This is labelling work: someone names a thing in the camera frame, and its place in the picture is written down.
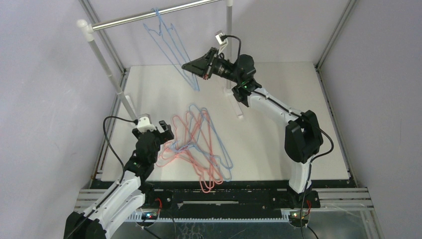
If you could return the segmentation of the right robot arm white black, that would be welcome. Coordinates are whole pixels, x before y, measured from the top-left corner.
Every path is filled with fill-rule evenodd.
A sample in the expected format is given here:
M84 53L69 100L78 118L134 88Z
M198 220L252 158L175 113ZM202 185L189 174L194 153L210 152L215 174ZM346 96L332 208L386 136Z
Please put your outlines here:
M308 199L306 191L311 186L311 161L323 144L316 114L311 110L298 111L268 93L254 79L256 68L250 55L241 54L231 63L212 47L204 56L183 64L182 69L204 80L217 75L234 82L231 91L237 102L260 111L285 127L284 149L293 161L288 202L293 207L301 207Z

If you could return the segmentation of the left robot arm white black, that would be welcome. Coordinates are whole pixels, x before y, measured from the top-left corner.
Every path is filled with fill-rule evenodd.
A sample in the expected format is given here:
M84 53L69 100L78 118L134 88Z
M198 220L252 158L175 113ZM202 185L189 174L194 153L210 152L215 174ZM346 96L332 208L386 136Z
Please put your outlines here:
M162 131L149 116L136 120L132 133L137 142L122 176L89 207L67 217L64 238L109 239L136 209L155 203L153 185L146 180L154 170L161 145L174 139L171 126L163 120L159 124Z

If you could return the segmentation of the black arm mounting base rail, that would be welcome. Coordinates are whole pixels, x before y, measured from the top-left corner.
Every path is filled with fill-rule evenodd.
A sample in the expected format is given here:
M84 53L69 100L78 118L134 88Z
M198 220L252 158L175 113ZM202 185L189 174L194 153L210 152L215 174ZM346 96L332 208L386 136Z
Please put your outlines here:
M162 215L188 220L246 220L281 217L281 210L299 211L322 207L324 192L345 192L355 184L346 180L315 180L305 197L294 196L286 180L233 181L209 193L193 182L154 182L143 208L162 206Z

